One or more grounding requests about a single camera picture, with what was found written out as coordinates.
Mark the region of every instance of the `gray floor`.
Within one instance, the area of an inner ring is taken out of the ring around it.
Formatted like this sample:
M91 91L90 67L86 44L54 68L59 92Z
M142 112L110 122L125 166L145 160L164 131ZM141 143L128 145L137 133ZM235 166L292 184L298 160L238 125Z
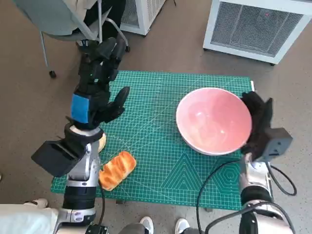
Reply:
M312 233L312 212L308 208L312 203L311 24L281 63L271 67L251 59L204 52L210 1L192 2L178 0L174 7L173 1L168 0L146 38L126 34L132 50L120 68L250 76L263 98L275 100L273 126L285 127L294 138L287 154L274 163L297 184L298 196L286 197L274 186L276 201L289 212L298 233ZM35 165L30 155L44 140L62 134L78 82L79 53L74 43L47 39L49 60L58 74L56 80L50 80L37 29L11 1L0 0L0 9L0 171L4 174L0 202L20 203L46 197L52 206L57 206L62 197L50 193L52 177ZM201 211L202 225L225 213ZM117 234L124 225L143 215L153 218L157 234L172 234L179 217L187 218L192 226L196 223L194 208L137 202L120 206L109 200L104 223L112 234ZM229 220L212 232L237 233L238 224L238 219Z

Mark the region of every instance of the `white air purifier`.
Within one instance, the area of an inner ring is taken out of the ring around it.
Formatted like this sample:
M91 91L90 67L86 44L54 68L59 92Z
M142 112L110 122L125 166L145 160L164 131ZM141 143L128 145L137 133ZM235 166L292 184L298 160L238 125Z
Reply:
M312 0L212 0L203 48L275 65L311 17Z
M121 30L146 35L165 0L127 0Z

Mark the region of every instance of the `black pants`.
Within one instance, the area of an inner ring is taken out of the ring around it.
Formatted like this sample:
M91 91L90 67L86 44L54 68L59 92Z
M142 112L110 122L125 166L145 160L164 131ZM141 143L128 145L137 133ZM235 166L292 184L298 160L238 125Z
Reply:
M126 0L103 0L102 2L102 14L109 8L112 8L108 14L108 18L113 20L118 27L121 24L121 18L125 10ZM96 2L91 9L87 10L84 22L86 25L92 24L98 19L98 3ZM118 31L110 22L104 22L102 27L103 40L114 37L117 38Z

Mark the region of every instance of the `green cutting mat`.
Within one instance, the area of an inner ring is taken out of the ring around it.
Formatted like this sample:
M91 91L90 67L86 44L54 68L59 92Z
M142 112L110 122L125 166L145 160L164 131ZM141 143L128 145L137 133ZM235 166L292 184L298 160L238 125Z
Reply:
M125 103L126 111L118 119L101 125L107 135L107 145L100 157L106 163L126 150L136 158L137 166L105 196L195 206L199 189L209 173L223 162L240 158L240 153L204 156L192 150L176 127L176 107L187 93L202 87L223 88L240 96L252 89L250 79L120 71L111 86L112 97L124 86L131 87ZM238 176L238 164L222 168L207 185L200 206L240 209ZM65 181L65 177L55 178L51 191L64 193Z

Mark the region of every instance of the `bread roll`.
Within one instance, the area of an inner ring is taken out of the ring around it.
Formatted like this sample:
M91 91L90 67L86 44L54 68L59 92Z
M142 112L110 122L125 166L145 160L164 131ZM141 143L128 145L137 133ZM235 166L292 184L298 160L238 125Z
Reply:
M99 146L98 146L97 152L99 153L99 152L102 151L102 149L103 149L104 146L106 145L106 135L105 135L105 133L103 133L101 139L98 140L98 141L99 141Z
M99 172L99 181L103 189L113 190L136 167L137 161L126 151L122 151L103 166Z

